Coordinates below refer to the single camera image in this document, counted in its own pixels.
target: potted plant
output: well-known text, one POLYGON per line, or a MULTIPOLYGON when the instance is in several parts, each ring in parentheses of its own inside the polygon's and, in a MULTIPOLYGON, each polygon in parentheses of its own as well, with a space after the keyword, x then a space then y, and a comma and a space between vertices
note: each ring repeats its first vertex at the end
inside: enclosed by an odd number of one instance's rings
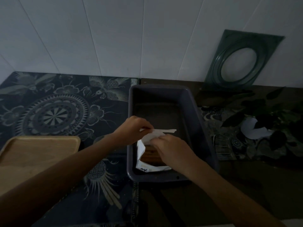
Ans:
POLYGON ((267 100, 275 99, 282 92, 283 87, 266 95, 266 99, 245 100, 241 103, 245 108, 226 119, 222 127, 237 126, 241 122, 242 133, 250 139, 269 137, 271 150, 276 150, 286 143, 297 146, 303 143, 303 101, 296 104, 292 110, 283 109, 282 103, 267 106, 267 100))

